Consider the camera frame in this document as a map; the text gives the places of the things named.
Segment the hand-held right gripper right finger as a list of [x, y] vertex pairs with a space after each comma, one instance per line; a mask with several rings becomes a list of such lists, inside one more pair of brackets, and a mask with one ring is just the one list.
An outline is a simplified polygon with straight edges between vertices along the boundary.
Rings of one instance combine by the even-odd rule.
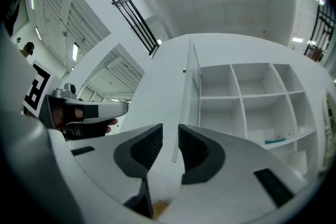
[[249, 140], [183, 124], [178, 139], [185, 173], [160, 222], [250, 222], [281, 208], [308, 184]]

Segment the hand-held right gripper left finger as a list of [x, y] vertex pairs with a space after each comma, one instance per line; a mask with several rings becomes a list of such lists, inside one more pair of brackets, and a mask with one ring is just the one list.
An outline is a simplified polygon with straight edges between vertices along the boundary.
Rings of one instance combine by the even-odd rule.
[[50, 131], [57, 166], [85, 219], [151, 219], [147, 174], [163, 145], [163, 126], [66, 141]]

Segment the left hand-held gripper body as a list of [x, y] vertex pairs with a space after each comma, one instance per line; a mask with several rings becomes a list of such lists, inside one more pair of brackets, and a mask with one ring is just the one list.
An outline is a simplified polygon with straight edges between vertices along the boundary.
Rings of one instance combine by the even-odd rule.
[[109, 123], [128, 112], [126, 102], [79, 101], [72, 83], [61, 84], [50, 69], [34, 60], [32, 67], [37, 74], [24, 98], [23, 106], [39, 118], [49, 129], [55, 129], [54, 114], [63, 112], [64, 125]]

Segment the person's left hand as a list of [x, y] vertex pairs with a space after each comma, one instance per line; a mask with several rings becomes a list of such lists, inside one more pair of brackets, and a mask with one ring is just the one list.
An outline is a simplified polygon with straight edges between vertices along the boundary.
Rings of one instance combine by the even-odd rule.
[[51, 112], [55, 129], [59, 130], [66, 140], [81, 140], [105, 136], [111, 126], [118, 123], [117, 119], [92, 124], [78, 124], [84, 120], [84, 113], [78, 106], [59, 106]]

